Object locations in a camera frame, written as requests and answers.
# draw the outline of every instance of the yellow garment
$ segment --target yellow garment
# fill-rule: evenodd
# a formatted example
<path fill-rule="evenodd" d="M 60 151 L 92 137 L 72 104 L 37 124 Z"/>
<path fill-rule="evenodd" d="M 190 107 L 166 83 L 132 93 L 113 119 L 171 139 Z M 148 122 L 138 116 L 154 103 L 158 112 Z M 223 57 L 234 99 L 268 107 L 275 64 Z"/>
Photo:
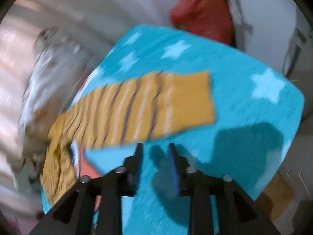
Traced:
<path fill-rule="evenodd" d="M 51 204 L 76 182 L 67 145 L 143 142 L 214 122 L 207 72 L 150 73 L 88 93 L 51 127 L 41 183 Z"/>

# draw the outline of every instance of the blue ironing board cover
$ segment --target blue ironing board cover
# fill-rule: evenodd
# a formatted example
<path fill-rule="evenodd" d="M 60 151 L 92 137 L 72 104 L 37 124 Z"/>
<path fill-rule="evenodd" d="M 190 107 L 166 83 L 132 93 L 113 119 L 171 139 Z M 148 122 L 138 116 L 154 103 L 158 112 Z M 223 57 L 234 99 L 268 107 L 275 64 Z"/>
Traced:
<path fill-rule="evenodd" d="M 131 29 L 90 75 L 73 104 L 95 88 L 149 72 L 205 70 L 211 78 L 216 123 L 144 142 L 138 193 L 122 199 L 125 235 L 187 234 L 189 198 L 169 199 L 166 186 L 158 183 L 169 143 L 177 144 L 179 153 L 207 175 L 231 175 L 254 200 L 286 156 L 301 119 L 302 93 L 237 49 L 183 31 L 145 25 Z M 106 174 L 134 150 L 135 144 L 86 150 L 85 157 Z M 44 192 L 42 196 L 47 212 L 50 206 Z"/>

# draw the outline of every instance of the red bag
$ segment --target red bag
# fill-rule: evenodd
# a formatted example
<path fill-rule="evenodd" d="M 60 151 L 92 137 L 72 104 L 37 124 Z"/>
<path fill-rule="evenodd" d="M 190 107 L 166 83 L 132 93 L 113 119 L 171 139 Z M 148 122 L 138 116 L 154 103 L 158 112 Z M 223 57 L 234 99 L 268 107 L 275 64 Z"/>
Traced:
<path fill-rule="evenodd" d="M 232 41 L 234 26 L 226 0 L 179 0 L 170 17 L 176 28 L 225 44 Z"/>

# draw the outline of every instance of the dark red object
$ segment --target dark red object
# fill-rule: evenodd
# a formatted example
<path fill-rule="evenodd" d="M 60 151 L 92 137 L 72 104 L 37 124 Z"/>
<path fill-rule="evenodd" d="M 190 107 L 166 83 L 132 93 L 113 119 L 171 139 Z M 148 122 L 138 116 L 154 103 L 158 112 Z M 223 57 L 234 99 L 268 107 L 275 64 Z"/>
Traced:
<path fill-rule="evenodd" d="M 232 41 L 234 26 L 226 0 L 179 0 L 170 17 L 176 28 L 225 44 Z"/>

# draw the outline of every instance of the silver bolt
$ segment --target silver bolt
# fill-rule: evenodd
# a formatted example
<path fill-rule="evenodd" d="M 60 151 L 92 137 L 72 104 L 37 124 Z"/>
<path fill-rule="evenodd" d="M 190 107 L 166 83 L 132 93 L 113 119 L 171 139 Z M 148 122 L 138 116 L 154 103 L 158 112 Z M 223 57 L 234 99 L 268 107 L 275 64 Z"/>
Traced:
<path fill-rule="evenodd" d="M 195 173 L 196 171 L 197 171 L 197 169 L 194 168 L 194 167 L 188 167 L 188 168 L 186 169 L 186 172 L 187 172 L 187 173 Z"/>
<path fill-rule="evenodd" d="M 225 176 L 223 176 L 223 180 L 225 182 L 231 182 L 231 181 L 233 181 L 233 178 L 230 175 L 225 175 Z"/>
<path fill-rule="evenodd" d="M 121 166 L 115 169 L 116 173 L 125 173 L 126 172 L 126 168 Z"/>
<path fill-rule="evenodd" d="M 81 183 L 88 183 L 89 181 L 90 181 L 89 176 L 82 176 L 81 178 L 79 178 L 79 182 Z"/>

